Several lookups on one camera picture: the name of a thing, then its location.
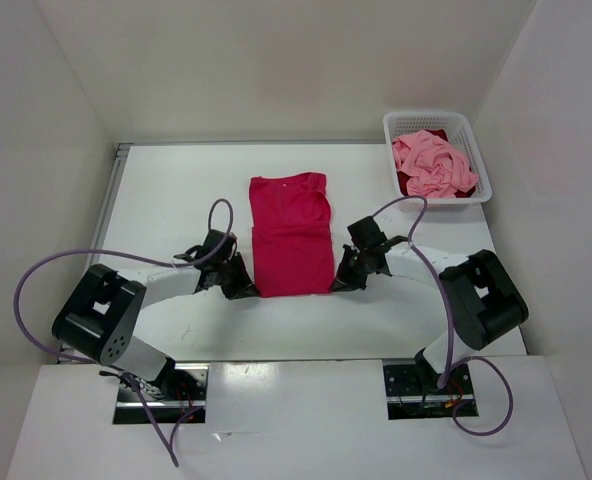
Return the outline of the magenta t-shirt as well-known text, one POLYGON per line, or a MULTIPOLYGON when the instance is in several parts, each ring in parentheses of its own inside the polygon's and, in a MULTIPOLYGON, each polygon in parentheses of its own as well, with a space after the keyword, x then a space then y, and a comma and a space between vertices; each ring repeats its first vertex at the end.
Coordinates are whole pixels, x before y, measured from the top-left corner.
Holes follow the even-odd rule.
POLYGON ((327 294, 334 279, 327 177, 250 180, 254 280, 263 298, 327 294))

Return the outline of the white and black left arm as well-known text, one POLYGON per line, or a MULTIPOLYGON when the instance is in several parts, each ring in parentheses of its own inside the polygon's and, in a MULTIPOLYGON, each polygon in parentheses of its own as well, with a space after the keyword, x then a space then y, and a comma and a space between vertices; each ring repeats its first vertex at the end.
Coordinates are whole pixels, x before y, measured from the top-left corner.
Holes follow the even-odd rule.
POLYGON ((133 375, 151 398, 172 398, 190 388, 189 375, 172 357, 134 336, 137 319, 151 305, 214 286, 228 300, 260 295, 239 253, 196 267, 132 271, 128 276, 95 264, 57 315, 52 335, 99 365, 133 375))

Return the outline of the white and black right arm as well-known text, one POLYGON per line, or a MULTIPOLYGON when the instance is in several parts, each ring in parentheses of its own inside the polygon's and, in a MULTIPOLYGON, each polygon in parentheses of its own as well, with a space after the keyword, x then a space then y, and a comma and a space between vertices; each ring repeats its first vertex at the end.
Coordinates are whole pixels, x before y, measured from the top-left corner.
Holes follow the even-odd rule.
POLYGON ((449 253, 418 247, 407 236, 392 238, 372 216, 347 228, 351 243, 330 286, 332 292, 364 290, 371 274, 400 277, 434 287, 446 310, 447 329, 414 357, 415 382, 436 393, 451 372, 524 323, 529 311, 497 255, 449 253))

